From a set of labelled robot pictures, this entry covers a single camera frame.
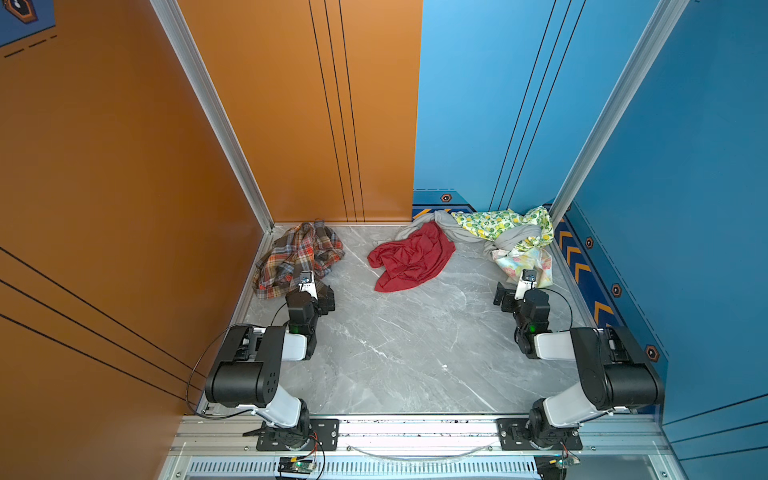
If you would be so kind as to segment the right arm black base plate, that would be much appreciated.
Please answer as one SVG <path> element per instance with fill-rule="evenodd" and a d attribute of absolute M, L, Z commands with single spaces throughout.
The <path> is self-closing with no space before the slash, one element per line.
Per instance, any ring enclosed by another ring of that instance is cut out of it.
<path fill-rule="evenodd" d="M 557 428 L 546 420 L 532 421 L 522 417 L 502 417 L 495 421 L 503 451 L 560 450 L 583 448 L 577 428 Z"/>

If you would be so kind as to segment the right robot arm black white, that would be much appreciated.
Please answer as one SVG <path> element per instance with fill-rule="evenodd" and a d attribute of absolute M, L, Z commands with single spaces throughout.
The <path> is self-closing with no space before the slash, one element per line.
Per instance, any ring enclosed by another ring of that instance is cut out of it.
<path fill-rule="evenodd" d="M 628 328 L 552 331 L 549 296 L 538 288 L 520 294 L 498 284 L 493 303 L 514 316 L 514 340 L 527 358 L 572 361 L 578 372 L 576 384 L 535 401 L 527 418 L 496 421 L 503 450 L 578 451 L 583 424 L 663 402 L 662 380 Z"/>

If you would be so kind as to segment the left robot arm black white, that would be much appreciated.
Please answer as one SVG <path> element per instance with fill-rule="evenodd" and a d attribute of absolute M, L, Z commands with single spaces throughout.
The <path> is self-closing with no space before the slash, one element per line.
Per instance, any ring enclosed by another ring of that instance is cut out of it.
<path fill-rule="evenodd" d="M 333 289 L 320 281 L 303 283 L 286 295 L 286 324 L 251 324 L 228 329 L 205 383 L 205 398 L 257 416 L 262 426 L 243 434 L 265 451 L 303 450 L 321 445 L 307 403 L 280 385 L 286 362 L 312 358 L 319 318 L 335 310 Z"/>

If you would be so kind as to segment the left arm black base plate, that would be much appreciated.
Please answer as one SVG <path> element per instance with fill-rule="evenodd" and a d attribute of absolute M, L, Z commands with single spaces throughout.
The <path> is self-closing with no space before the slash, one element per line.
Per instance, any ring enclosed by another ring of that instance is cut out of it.
<path fill-rule="evenodd" d="M 260 452 L 321 451 L 337 449 L 340 420 L 337 418 L 309 418 L 300 420 L 296 427 L 267 427 L 259 434 L 256 449 Z"/>

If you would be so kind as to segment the plaid brown red cloth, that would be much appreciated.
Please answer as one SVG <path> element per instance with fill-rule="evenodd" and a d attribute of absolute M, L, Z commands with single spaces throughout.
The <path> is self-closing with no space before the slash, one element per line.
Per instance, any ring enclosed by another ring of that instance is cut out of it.
<path fill-rule="evenodd" d="M 304 222 L 287 230 L 256 262 L 252 289 L 258 298 L 287 294 L 302 272 L 324 278 L 345 255 L 338 235 L 323 221 Z"/>

